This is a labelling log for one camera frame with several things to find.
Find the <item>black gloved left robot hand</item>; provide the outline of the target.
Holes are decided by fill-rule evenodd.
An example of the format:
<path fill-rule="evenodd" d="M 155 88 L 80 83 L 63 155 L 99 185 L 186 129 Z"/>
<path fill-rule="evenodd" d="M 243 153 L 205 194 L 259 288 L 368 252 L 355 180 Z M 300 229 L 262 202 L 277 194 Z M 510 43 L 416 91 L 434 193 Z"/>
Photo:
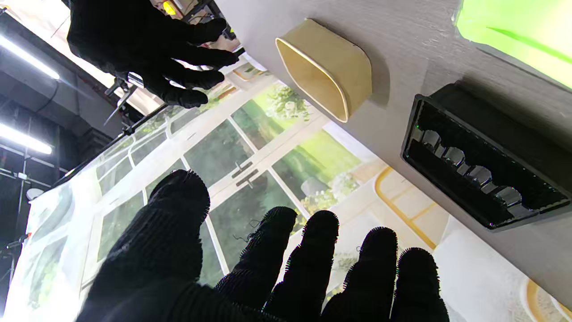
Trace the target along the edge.
<path fill-rule="evenodd" d="M 398 255 L 390 228 L 374 228 L 324 305 L 339 221 L 323 210 L 309 218 L 282 281 L 278 275 L 296 212 L 275 207 L 248 237 L 239 262 L 211 288 L 202 272 L 200 227 L 210 206 L 194 172 L 176 170 L 154 188 L 112 246 L 78 322 L 447 322 L 432 255 Z"/>

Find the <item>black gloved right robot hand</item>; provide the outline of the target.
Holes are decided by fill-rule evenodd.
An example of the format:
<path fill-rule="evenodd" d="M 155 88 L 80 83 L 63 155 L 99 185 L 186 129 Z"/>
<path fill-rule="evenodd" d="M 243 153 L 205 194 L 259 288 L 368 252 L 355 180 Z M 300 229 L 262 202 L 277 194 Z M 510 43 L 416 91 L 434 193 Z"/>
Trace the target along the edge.
<path fill-rule="evenodd" d="M 220 68 L 239 60 L 231 51 L 203 47 L 227 27 L 215 18 L 190 25 L 166 16 L 149 0 L 66 0 L 67 42 L 77 57 L 110 75 L 135 73 L 146 90 L 169 105 L 191 109 L 208 102 Z"/>

